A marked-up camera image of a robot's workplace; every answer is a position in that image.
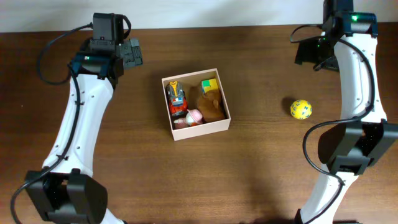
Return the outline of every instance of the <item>open box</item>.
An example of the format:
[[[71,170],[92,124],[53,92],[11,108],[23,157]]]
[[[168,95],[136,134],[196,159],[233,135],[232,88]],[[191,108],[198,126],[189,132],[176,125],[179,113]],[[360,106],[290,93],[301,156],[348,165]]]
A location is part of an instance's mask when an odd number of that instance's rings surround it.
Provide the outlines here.
[[[221,96],[223,98],[222,105],[224,107],[226,119],[221,120],[221,121],[211,122],[211,123],[205,123],[205,124],[201,124],[201,125],[197,125],[197,126],[192,126],[192,127],[188,127],[188,128],[183,128],[183,129],[175,129],[174,124],[173,124],[173,120],[175,118],[172,117],[170,114],[168,95],[166,94],[166,91],[165,91],[165,87],[167,86],[167,84],[169,84],[170,82],[174,82],[174,81],[180,82],[182,84],[182,88],[185,92],[185,97],[186,97],[187,103],[188,103],[188,109],[193,110],[193,109],[196,109],[196,101],[190,99],[190,95],[191,95],[190,91],[193,88],[195,89],[198,85],[200,85],[202,80],[209,80],[212,78],[216,79],[218,89],[221,92]],[[169,122],[170,122],[170,127],[172,130],[174,141],[178,141],[178,140],[186,139],[186,138],[192,138],[195,136],[201,136],[204,134],[215,133],[218,131],[228,130],[229,123],[231,122],[231,116],[229,115],[229,110],[228,110],[228,106],[226,104],[226,98],[224,95],[223,86],[221,85],[221,81],[218,76],[218,71],[216,68],[210,69],[210,70],[205,70],[205,71],[200,71],[200,72],[193,72],[193,73],[188,73],[188,74],[184,74],[184,75],[177,75],[177,76],[173,76],[173,77],[163,78],[162,86],[163,86],[166,107],[167,107],[167,114],[169,115]]]

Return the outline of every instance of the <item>white wall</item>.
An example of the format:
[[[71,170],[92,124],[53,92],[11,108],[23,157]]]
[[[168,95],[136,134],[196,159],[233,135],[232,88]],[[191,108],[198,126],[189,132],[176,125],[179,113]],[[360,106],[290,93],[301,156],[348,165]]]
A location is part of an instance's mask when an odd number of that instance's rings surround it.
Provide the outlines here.
[[[398,21],[398,0],[354,0],[356,11]],[[0,0],[0,32],[68,30],[94,12],[127,15],[134,29],[321,23],[323,0]]]

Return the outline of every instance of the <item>pink toy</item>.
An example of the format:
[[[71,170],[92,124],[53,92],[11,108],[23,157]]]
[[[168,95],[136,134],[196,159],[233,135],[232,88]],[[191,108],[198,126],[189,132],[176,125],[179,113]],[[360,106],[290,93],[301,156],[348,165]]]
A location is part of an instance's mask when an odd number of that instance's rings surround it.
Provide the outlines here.
[[[182,129],[203,124],[201,121],[202,118],[203,116],[198,110],[188,110],[187,117],[179,118],[174,121],[175,129]]]

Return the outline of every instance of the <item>toy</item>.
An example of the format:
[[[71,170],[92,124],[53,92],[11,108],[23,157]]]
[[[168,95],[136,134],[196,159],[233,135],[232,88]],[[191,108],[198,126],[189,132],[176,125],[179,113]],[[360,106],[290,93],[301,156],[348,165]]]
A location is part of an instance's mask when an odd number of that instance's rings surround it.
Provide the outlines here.
[[[181,83],[177,81],[170,82],[166,86],[166,90],[169,96],[169,108],[172,116],[184,114],[188,109],[188,105]]]
[[[219,90],[210,90],[197,99],[198,110],[207,123],[225,119],[223,107],[220,105],[221,100]]]
[[[210,90],[218,90],[217,80],[215,78],[211,80],[203,80],[201,82],[201,90],[203,94],[207,93]]]
[[[174,121],[175,129],[187,128],[203,124],[201,121],[202,114],[198,110],[188,110],[187,117],[179,118]]]
[[[296,100],[290,107],[290,113],[296,119],[307,119],[312,114],[312,106],[307,100]]]

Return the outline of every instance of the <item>wood grain surface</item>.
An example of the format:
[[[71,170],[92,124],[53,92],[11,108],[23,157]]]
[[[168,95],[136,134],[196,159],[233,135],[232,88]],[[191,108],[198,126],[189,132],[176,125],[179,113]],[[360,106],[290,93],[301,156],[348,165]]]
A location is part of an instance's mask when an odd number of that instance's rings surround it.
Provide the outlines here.
[[[111,211],[130,223],[239,223],[294,217],[318,173],[302,154],[314,124],[340,117],[340,76],[294,64],[296,26],[133,30],[144,65],[125,71],[104,114],[94,178]],[[398,24],[380,24],[377,76],[390,123],[398,123]],[[35,72],[39,51],[61,32],[0,34],[0,223],[12,223],[9,199],[28,170],[39,170],[57,136],[69,85],[49,86]],[[312,35],[305,31],[303,35]],[[48,79],[91,32],[54,45],[42,61]],[[217,68],[231,113],[228,131],[174,142],[161,78]],[[313,105],[293,119],[292,100]],[[317,160],[319,135],[310,137]],[[398,144],[350,188],[335,220],[397,223]],[[42,223],[24,192],[23,223]]]

